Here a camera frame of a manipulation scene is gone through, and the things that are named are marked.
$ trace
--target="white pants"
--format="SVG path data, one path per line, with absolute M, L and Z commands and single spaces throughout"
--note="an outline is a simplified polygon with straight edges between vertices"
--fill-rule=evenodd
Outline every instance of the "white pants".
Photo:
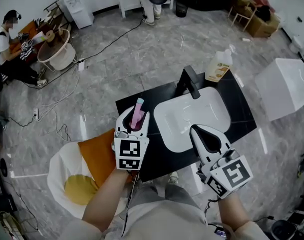
M 144 8 L 144 14 L 147 16 L 146 21 L 149 23 L 154 22 L 154 13 L 161 14 L 162 5 L 152 4 L 150 0 L 141 0 L 141 3 Z

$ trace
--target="sneaker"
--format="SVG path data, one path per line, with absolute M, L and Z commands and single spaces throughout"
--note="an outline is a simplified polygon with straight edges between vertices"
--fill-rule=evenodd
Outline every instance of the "sneaker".
M 45 86 L 47 84 L 47 79 L 43 79 L 43 80 L 38 80 L 37 81 L 37 88 L 42 88 L 43 86 Z
M 146 19 L 143 19 L 143 22 L 149 26 L 154 26 L 155 23 L 154 22 L 147 22 Z
M 168 180 L 168 184 L 173 184 L 173 185 L 177 185 L 178 184 L 178 174 L 177 172 L 173 172 L 171 175 L 170 175 L 170 178 Z
M 37 80 L 40 80 L 40 79 L 41 79 L 41 77 L 44 75 L 45 71 L 46 71 L 46 68 L 43 68 L 43 69 L 40 71 L 40 73 L 38 73 L 38 75 L 37 75 Z

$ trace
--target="white sink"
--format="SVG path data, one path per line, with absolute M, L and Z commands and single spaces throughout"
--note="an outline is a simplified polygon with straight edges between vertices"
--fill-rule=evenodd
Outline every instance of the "white sink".
M 172 152 L 180 153 L 193 147 L 189 136 L 192 125 L 210 126 L 223 133 L 230 127 L 231 118 L 218 91 L 206 87 L 199 92 L 198 99 L 188 93 L 159 103 L 154 109 L 164 144 Z

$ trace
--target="black pants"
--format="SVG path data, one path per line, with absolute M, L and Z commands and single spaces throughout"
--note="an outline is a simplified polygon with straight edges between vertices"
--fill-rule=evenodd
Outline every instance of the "black pants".
M 29 85 L 37 85 L 38 74 L 19 57 L 6 61 L 0 66 L 0 73 Z

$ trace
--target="cardboard box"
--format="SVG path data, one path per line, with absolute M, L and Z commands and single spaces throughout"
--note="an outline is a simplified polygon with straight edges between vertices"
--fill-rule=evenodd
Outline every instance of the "cardboard box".
M 252 9 L 246 7 L 245 16 L 250 17 L 252 13 Z M 247 20 L 242 20 L 241 23 L 245 26 Z M 269 38 L 274 32 L 277 31 L 279 24 L 280 22 L 272 12 L 271 19 L 268 22 L 265 22 L 261 18 L 254 15 L 251 22 L 248 24 L 246 31 L 254 38 Z

